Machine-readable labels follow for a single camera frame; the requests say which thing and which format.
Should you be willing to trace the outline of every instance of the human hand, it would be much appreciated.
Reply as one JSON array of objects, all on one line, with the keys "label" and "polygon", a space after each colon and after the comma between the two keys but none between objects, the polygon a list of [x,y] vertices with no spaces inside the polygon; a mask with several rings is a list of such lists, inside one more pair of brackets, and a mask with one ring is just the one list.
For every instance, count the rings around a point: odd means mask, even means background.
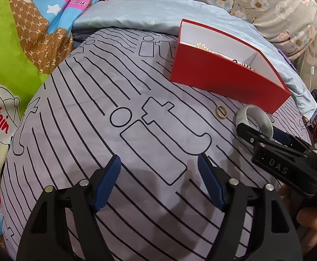
[{"label": "human hand", "polygon": [[[285,207],[290,210],[290,193],[289,186],[282,186],[278,194],[284,196],[283,203]],[[317,245],[317,207],[307,207],[301,209],[296,220],[302,226],[309,228],[308,232],[301,239],[301,249],[303,256],[307,255]]]}]

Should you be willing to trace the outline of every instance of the colorful blanket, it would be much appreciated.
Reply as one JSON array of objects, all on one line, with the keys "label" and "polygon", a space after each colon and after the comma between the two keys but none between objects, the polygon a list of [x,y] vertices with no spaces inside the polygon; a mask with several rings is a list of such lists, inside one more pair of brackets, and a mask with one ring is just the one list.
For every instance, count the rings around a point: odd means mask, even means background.
[{"label": "colorful blanket", "polygon": [[0,178],[27,104],[72,51],[73,23],[96,1],[0,0]]}]

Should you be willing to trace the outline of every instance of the red box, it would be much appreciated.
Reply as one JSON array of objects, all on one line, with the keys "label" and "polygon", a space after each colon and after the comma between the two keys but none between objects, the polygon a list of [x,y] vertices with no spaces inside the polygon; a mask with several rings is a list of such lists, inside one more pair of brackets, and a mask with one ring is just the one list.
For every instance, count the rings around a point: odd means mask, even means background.
[{"label": "red box", "polygon": [[[198,49],[198,43],[229,59]],[[256,105],[271,114],[291,96],[260,50],[223,31],[184,19],[170,80]]]}]

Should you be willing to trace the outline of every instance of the jewelry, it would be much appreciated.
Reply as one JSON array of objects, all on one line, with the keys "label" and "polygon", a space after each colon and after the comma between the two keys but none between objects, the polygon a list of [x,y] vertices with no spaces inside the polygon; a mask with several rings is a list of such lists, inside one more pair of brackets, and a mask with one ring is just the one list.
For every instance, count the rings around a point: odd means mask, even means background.
[{"label": "jewelry", "polygon": [[210,52],[210,53],[215,54],[215,55],[218,55],[218,56],[222,56],[222,57],[226,58],[227,60],[233,61],[233,62],[235,62],[235,63],[237,63],[237,64],[240,64],[240,65],[243,66],[243,67],[246,67],[246,68],[248,68],[248,69],[253,70],[249,65],[247,65],[247,64],[245,64],[245,63],[239,62],[239,61],[237,61],[236,59],[231,59],[231,58],[228,57],[228,56],[225,56],[225,55],[223,55],[223,54],[220,54],[220,53],[214,52],[214,51],[212,51],[212,50],[209,50],[208,47],[206,47],[205,44],[202,44],[202,43],[200,43],[200,42],[196,44],[196,48],[201,49],[201,50],[203,50],[203,51]]},{"label": "jewelry", "polygon": [[[225,116],[219,112],[219,110],[218,110],[219,108],[224,112]],[[222,119],[227,117],[227,110],[225,109],[224,106],[217,105],[217,107],[215,108],[215,112],[218,115],[218,117],[220,117]]]}]

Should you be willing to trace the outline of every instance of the metal bolt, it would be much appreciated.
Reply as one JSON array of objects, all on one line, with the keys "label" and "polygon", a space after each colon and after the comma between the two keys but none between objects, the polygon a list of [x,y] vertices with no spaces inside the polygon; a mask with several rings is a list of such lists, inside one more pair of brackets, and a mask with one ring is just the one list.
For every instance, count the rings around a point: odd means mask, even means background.
[{"label": "metal bolt", "polygon": [[239,180],[237,180],[235,178],[231,178],[229,180],[229,183],[232,184],[233,186],[236,186],[237,184],[239,184]]},{"label": "metal bolt", "polygon": [[274,190],[274,186],[270,183],[266,184],[265,188],[268,190],[268,191],[273,191]]},{"label": "metal bolt", "polygon": [[79,182],[79,185],[81,186],[88,186],[88,179],[82,179],[80,182]]},{"label": "metal bolt", "polygon": [[53,190],[53,186],[45,187],[45,192],[50,193]]}]

